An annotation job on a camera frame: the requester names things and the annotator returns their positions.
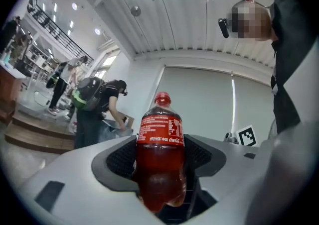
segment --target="red bottle cap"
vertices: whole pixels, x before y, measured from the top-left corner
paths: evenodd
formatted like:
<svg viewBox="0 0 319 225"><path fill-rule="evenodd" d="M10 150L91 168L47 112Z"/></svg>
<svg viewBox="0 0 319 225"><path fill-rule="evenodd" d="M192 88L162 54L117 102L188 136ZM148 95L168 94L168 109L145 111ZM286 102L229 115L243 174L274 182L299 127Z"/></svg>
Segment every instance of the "red bottle cap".
<svg viewBox="0 0 319 225"><path fill-rule="evenodd" d="M156 93L154 103L156 103L158 101L165 101L165 102L168 102L169 104L171 103L169 94L167 92Z"/></svg>

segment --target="white shirt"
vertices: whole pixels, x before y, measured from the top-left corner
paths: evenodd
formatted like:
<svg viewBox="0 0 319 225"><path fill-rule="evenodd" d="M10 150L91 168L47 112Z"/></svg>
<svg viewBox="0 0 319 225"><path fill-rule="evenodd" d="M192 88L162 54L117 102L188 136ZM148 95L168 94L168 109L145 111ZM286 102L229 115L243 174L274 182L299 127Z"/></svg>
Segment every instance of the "white shirt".
<svg viewBox="0 0 319 225"><path fill-rule="evenodd" d="M60 78L63 81L65 81L67 84L69 82L69 78L70 78L70 75L71 75L71 72L72 72L72 70L69 70L69 67L68 67L69 65L75 67L75 66L80 66L81 63L80 63L79 59L73 58L73 59L71 59L68 62L68 64L65 65L65 67L64 67L64 69L63 69L63 71L62 71L62 73L60 75Z"/></svg>

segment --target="dark soda liquid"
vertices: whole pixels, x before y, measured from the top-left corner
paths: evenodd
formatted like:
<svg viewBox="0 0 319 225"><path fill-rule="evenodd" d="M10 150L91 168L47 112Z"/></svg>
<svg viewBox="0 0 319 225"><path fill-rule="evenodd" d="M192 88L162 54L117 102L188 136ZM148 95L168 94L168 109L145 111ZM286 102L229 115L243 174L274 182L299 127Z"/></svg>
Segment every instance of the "dark soda liquid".
<svg viewBox="0 0 319 225"><path fill-rule="evenodd" d="M151 115L167 115L181 119L178 114L163 107L150 109L143 118ZM172 207L183 204L186 194L184 161L184 146L137 144L137 167L133 180L139 185L143 203L153 213L158 213L165 204Z"/></svg>

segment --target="plastic bottle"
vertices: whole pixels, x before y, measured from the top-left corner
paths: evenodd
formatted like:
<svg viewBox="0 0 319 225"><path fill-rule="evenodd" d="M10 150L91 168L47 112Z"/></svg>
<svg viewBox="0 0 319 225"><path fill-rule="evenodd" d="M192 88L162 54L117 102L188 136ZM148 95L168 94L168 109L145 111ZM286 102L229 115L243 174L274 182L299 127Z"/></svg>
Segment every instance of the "plastic bottle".
<svg viewBox="0 0 319 225"><path fill-rule="evenodd" d="M137 140L133 180L139 185L140 199L153 213L165 204L181 206L186 194L182 123L170 103L168 93L156 94L154 107L142 118Z"/></svg>

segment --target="gray concrete floor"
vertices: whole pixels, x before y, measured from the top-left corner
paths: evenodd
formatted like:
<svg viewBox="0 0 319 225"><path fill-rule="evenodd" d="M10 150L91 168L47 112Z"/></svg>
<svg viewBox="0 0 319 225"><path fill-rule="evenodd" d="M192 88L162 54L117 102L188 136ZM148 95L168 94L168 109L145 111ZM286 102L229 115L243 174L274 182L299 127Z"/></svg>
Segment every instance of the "gray concrete floor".
<svg viewBox="0 0 319 225"><path fill-rule="evenodd" d="M7 143L6 126L0 122L0 165L11 185L18 189L28 178L50 164L59 155L24 149Z"/></svg>

